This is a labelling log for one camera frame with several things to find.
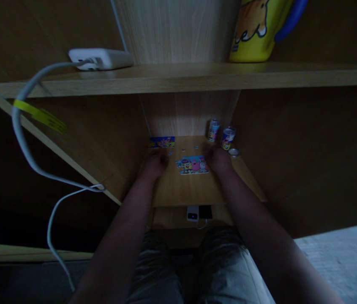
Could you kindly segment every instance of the cartoon puzzle picture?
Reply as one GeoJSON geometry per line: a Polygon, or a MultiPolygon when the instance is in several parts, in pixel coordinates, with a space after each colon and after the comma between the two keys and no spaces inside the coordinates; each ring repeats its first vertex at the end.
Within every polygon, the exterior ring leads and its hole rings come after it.
{"type": "Polygon", "coordinates": [[[205,158],[202,155],[185,156],[182,160],[177,160],[176,163],[177,168],[181,168],[181,175],[209,172],[205,158]]]}
{"type": "Polygon", "coordinates": [[[172,148],[175,146],[175,136],[152,137],[148,148],[172,148]]]}
{"type": "Polygon", "coordinates": [[[250,40],[254,34],[261,38],[267,33],[267,2],[269,0],[253,0],[240,8],[236,24],[235,43],[250,40]]]}

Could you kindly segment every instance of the person's left hand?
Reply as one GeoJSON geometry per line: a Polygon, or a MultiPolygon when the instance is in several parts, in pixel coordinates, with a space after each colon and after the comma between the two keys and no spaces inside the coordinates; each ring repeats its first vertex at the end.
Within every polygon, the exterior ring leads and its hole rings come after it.
{"type": "Polygon", "coordinates": [[[139,177],[155,181],[163,175],[168,163],[169,157],[167,156],[167,152],[164,149],[159,149],[145,160],[139,177]]]}

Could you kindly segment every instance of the floor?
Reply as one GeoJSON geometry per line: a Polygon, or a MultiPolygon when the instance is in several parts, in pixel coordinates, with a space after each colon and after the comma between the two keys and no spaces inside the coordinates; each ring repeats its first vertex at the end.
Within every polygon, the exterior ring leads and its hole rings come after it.
{"type": "MultiPolygon", "coordinates": [[[[357,227],[295,240],[318,272],[346,303],[357,303],[357,227]]],[[[175,257],[183,264],[190,257],[175,257]]],[[[70,262],[76,282],[87,261],[70,262]]],[[[11,267],[0,303],[64,303],[69,297],[65,275],[57,263],[11,267]]]]}

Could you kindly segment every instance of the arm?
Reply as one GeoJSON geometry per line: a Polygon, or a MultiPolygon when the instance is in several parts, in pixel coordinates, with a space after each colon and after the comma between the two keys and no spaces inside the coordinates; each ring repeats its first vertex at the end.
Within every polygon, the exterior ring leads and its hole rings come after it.
{"type": "Polygon", "coordinates": [[[167,166],[161,152],[143,166],[102,238],[70,303],[125,303],[146,230],[153,186],[167,166]]]}
{"type": "Polygon", "coordinates": [[[232,167],[229,154],[206,157],[217,173],[239,233],[277,303],[342,303],[285,229],[232,167]]]}

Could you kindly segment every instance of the yellow cup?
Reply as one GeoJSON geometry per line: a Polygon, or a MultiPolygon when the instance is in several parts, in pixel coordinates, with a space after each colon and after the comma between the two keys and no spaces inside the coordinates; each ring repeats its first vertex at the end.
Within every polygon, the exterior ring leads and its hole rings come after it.
{"type": "Polygon", "coordinates": [[[242,0],[229,61],[266,61],[275,43],[298,23],[307,2],[295,0],[292,5],[292,0],[242,0]]]}

